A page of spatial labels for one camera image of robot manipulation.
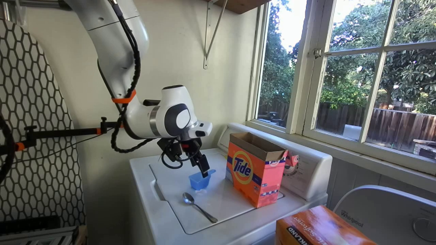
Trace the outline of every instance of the shelf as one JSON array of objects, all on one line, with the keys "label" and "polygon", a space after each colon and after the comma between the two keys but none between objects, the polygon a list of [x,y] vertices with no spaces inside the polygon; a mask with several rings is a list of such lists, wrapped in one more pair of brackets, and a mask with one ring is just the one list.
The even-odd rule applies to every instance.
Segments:
[{"label": "shelf", "polygon": [[[249,10],[266,4],[269,1],[270,0],[228,0],[227,6],[225,8],[237,14],[243,14]],[[222,7],[223,3],[224,0],[219,0],[215,4]]]}]

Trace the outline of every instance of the window pane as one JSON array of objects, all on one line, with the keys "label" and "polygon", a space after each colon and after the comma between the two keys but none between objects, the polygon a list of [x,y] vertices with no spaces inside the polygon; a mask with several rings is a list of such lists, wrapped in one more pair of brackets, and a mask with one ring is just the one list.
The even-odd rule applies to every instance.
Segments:
[{"label": "window pane", "polygon": [[367,141],[435,158],[436,49],[389,52]]},{"label": "window pane", "polygon": [[399,4],[391,44],[436,40],[436,0],[402,0]]},{"label": "window pane", "polygon": [[305,11],[303,0],[271,1],[257,118],[281,127],[286,127]]},{"label": "window pane", "polygon": [[337,0],[330,51],[382,44],[391,0]]},{"label": "window pane", "polygon": [[378,54],[328,57],[316,128],[357,140]]}]

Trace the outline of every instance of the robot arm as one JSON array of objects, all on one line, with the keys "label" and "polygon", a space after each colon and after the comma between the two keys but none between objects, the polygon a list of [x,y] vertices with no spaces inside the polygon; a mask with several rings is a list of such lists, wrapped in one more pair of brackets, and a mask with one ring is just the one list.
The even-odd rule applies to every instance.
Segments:
[{"label": "robot arm", "polygon": [[[134,51],[131,40],[120,22],[127,24],[135,37],[140,57],[146,54],[149,46],[148,35],[133,0],[66,0],[77,13],[80,21],[95,46],[101,76],[116,103],[118,110],[128,103],[123,126],[134,139],[170,138],[177,139],[189,156],[193,166],[199,166],[203,176],[207,176],[209,165],[204,155],[199,153],[199,137],[207,136],[212,130],[210,122],[199,121],[187,89],[182,85],[162,89],[160,101],[140,102],[136,91],[129,98],[128,90],[135,70]],[[159,146],[172,161],[180,160],[171,140],[159,141]]]}]

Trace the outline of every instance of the window sill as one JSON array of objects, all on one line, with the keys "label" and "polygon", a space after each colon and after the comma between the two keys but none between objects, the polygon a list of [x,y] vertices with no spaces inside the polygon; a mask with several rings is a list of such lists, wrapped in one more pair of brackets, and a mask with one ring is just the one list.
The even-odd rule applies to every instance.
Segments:
[{"label": "window sill", "polygon": [[362,168],[374,171],[376,173],[391,177],[404,183],[416,186],[418,188],[436,193],[436,177],[412,170],[394,163],[383,161],[377,158],[366,156],[354,151],[346,150],[331,144],[323,143],[305,136],[297,134],[287,134],[284,131],[268,127],[266,125],[247,121],[246,126],[287,139],[297,144],[330,154],[334,158],[355,164]]}]

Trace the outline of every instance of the metal spoon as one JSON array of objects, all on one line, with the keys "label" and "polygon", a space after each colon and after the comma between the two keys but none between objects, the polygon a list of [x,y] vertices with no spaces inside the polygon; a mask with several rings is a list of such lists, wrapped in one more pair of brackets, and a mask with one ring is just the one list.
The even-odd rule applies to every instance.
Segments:
[{"label": "metal spoon", "polygon": [[210,222],[212,222],[212,223],[216,223],[216,222],[218,222],[218,220],[217,220],[215,217],[213,217],[213,216],[210,215],[208,212],[204,211],[201,207],[199,207],[197,204],[195,204],[195,203],[194,203],[194,198],[193,198],[189,193],[187,193],[187,192],[183,193],[182,197],[183,197],[183,201],[184,201],[186,204],[194,205],[194,206],[196,206],[198,209],[200,209],[200,211],[201,211],[201,212],[206,216],[206,218],[208,218],[208,220],[209,220]]}]

